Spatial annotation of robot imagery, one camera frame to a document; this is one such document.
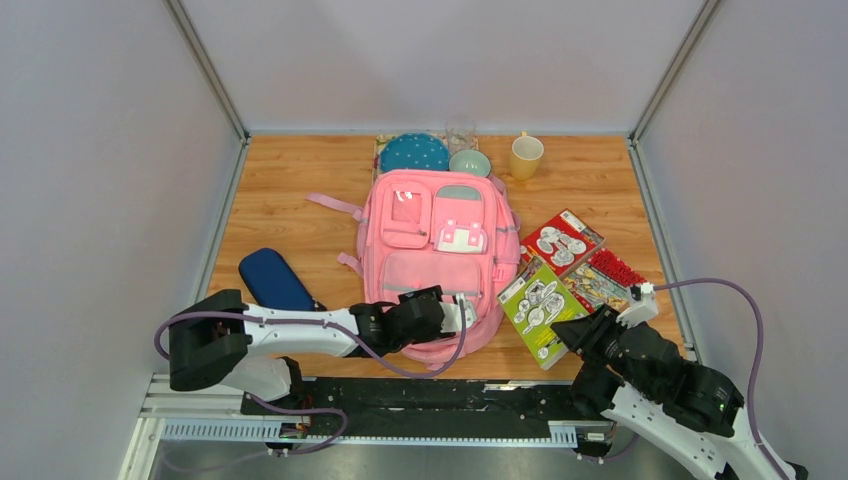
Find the green comic book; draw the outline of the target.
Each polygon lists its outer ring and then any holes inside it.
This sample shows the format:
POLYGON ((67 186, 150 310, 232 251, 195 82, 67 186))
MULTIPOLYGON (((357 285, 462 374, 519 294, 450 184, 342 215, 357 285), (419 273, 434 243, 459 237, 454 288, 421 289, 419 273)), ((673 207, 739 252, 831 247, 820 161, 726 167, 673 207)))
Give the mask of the green comic book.
POLYGON ((549 370, 568 352, 551 325, 589 314, 550 266, 536 256, 497 300, 542 370, 549 370))

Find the pink student backpack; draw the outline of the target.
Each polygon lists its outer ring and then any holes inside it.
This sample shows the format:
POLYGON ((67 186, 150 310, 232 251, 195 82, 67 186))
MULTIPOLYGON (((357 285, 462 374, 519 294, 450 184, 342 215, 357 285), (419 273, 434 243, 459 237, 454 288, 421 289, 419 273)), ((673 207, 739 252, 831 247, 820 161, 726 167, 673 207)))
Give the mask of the pink student backpack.
POLYGON ((402 355, 434 370, 493 339, 504 316, 497 296, 520 264, 519 221, 500 179, 397 169, 377 177, 362 206, 321 193, 306 198, 357 221, 356 255, 337 260, 362 278, 367 302, 438 285, 444 300, 461 294, 473 307, 464 338, 412 344, 402 355))

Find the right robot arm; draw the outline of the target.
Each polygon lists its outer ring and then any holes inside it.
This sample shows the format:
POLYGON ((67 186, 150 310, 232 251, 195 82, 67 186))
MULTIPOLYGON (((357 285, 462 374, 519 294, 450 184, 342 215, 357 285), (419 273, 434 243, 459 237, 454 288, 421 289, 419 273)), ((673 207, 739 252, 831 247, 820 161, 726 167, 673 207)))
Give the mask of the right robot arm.
POLYGON ((646 323, 626 327, 603 306, 552 331, 583 362, 570 387, 582 418, 625 426, 697 479, 806 479, 754 436, 745 399, 723 373, 684 359, 646 323))

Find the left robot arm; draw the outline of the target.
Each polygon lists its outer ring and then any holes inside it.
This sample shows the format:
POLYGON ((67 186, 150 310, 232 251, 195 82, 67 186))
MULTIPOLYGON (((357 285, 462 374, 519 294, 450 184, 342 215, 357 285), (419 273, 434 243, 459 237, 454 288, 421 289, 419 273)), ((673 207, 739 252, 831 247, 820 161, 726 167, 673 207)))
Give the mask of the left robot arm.
POLYGON ((396 302, 358 303, 323 311, 281 310, 245 303, 221 290, 160 325, 154 348, 169 363, 170 387, 193 392, 224 385, 255 394, 283 415, 304 405, 291 355, 373 358, 444 339, 465 341, 476 320, 463 294, 442 298, 440 286, 396 302))

